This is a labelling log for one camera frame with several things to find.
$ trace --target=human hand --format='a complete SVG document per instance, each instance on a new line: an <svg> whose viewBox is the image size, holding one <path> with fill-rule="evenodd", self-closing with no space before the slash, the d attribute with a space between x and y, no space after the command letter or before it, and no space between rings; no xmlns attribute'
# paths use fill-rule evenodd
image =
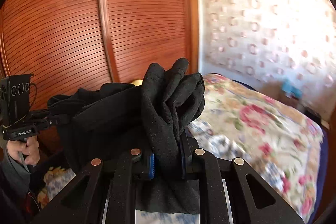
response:
<svg viewBox="0 0 336 224"><path fill-rule="evenodd" d="M40 160L39 142L37 141L37 136L27 138L27 142L21 141L8 141L7 151L13 160L18 163L22 163L18 152L22 152L28 157L25 158L25 163L27 165L37 164Z"/></svg>

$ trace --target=silver screw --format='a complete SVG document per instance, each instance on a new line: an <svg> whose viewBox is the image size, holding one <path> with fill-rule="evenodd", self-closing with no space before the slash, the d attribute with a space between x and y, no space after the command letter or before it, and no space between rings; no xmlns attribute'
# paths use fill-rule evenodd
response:
<svg viewBox="0 0 336 224"><path fill-rule="evenodd" d="M202 155L205 154L205 151L204 151L203 149L201 149L201 148L197 148L197 149L195 150L195 154L196 154L196 155L199 155L199 156L202 156Z"/></svg>
<svg viewBox="0 0 336 224"><path fill-rule="evenodd" d="M236 165L243 165L244 164L244 160L242 158L235 158L235 164Z"/></svg>
<svg viewBox="0 0 336 224"><path fill-rule="evenodd" d="M141 153L141 150L139 149L139 148L133 148L132 150L131 150L131 154L133 155L133 156L137 156L137 155L139 155Z"/></svg>
<svg viewBox="0 0 336 224"><path fill-rule="evenodd" d="M91 164L92 164L93 166L100 165L100 164L101 164L101 159L93 159L93 160L91 161Z"/></svg>

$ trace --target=patterned wallpaper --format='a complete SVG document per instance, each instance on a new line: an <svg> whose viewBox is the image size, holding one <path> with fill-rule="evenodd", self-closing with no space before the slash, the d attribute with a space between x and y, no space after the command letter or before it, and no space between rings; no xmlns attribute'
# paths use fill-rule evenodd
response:
<svg viewBox="0 0 336 224"><path fill-rule="evenodd" d="M288 78L323 117L336 101L329 0L202 0L208 62L264 85Z"/></svg>

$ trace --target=gray sleeve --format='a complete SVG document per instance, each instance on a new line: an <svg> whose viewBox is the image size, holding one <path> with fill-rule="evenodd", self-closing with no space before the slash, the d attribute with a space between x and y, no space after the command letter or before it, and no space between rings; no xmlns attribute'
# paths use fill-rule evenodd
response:
<svg viewBox="0 0 336 224"><path fill-rule="evenodd" d="M10 157L7 145L3 152L3 161L1 162L3 173L11 188L15 190L19 197L24 198L29 189L30 173Z"/></svg>

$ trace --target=person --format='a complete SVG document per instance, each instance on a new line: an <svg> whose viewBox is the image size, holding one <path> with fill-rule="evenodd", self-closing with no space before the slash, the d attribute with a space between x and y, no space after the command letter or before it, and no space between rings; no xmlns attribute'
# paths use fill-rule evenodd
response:
<svg viewBox="0 0 336 224"><path fill-rule="evenodd" d="M21 224L29 221L25 212L25 198L29 191L30 173L21 165L18 152L27 155L25 163L35 165L40 160L37 137L27 138L26 143L8 141L0 167L0 222Z"/></svg>

